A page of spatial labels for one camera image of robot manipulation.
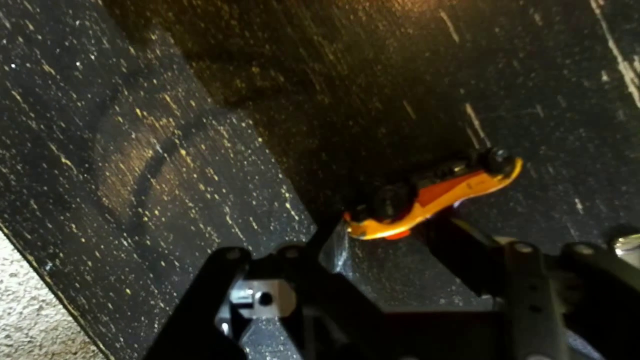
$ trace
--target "glossy black surface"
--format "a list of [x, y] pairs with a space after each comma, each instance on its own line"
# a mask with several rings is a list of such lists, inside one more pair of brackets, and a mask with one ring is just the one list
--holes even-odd
[[[116, 359], [212, 249], [305, 240], [363, 186], [489, 143], [526, 172], [467, 218], [600, 242], [640, 218], [639, 39], [635, 0], [8, 0], [0, 224]], [[479, 306], [417, 242], [347, 249], [382, 306]]]

